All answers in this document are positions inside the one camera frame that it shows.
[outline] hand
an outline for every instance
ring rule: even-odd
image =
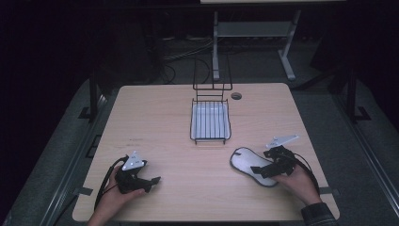
[[[118,213],[124,204],[145,193],[144,189],[138,189],[127,194],[121,194],[115,181],[115,174],[117,174],[119,168],[120,166],[115,167],[112,171],[109,183],[104,189],[105,193],[88,221],[88,226],[105,225],[108,220]]]
[[[280,182],[306,205],[322,202],[311,178],[299,165],[295,165],[291,175],[277,175],[271,179]]]

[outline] person's left hand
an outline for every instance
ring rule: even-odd
[[[117,182],[115,181],[115,175],[119,168],[120,166],[117,166],[112,171],[111,176],[109,177],[109,183],[104,189],[104,194],[97,205],[96,210],[88,221],[89,226],[105,225],[108,220],[118,213],[124,204],[145,193],[144,189],[138,189],[127,194],[121,194]]]

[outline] wire rack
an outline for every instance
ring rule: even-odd
[[[232,90],[229,57],[226,56],[222,70],[202,70],[195,61],[193,90],[196,98],[192,101],[191,139],[199,141],[221,140],[223,143],[231,137],[229,121],[229,103],[224,100],[225,90]]]

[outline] table top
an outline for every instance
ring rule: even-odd
[[[242,94],[233,100],[231,93]],[[250,148],[259,156],[273,137],[299,135],[284,145],[302,155],[320,187],[328,186],[295,101],[285,84],[233,84],[229,102],[231,138],[199,142],[190,138],[191,106],[196,92],[189,85],[133,86],[120,89],[88,171],[73,218],[86,221],[108,168],[137,151],[148,160],[138,174],[161,176],[150,193],[128,203],[116,220],[127,221],[282,221],[302,219],[302,203],[282,186],[259,186],[230,165],[234,150]],[[337,218],[331,194],[321,195]]]

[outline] hand-mounted device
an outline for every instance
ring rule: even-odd
[[[286,173],[290,175],[294,171],[294,166],[299,165],[303,170],[305,170],[313,181],[314,187],[317,193],[320,194],[319,185],[316,178],[311,171],[311,166],[308,162],[299,154],[293,153],[290,150],[284,148],[282,145],[278,147],[271,148],[269,151],[263,152],[266,158],[272,158],[273,162],[264,167],[251,166],[252,172],[255,174],[261,174],[263,178],[273,177]],[[308,166],[305,166],[301,161],[299,161],[295,156],[301,157]]]
[[[148,193],[150,192],[152,186],[158,184],[158,182],[161,180],[161,177],[152,178],[150,181],[138,178],[138,173],[147,165],[147,161],[142,160],[138,156],[137,152],[134,151],[131,156],[126,155],[123,158],[118,159],[109,168],[107,174],[104,177],[103,183],[101,184],[99,193],[97,194],[94,209],[96,209],[103,194],[108,191],[104,190],[105,186],[108,182],[111,172],[114,170],[114,167],[117,166],[119,162],[123,162],[123,166],[118,169],[117,174],[115,175],[115,180],[117,182],[120,193],[122,194],[126,194],[130,191],[138,190],[140,188],[143,188]]]

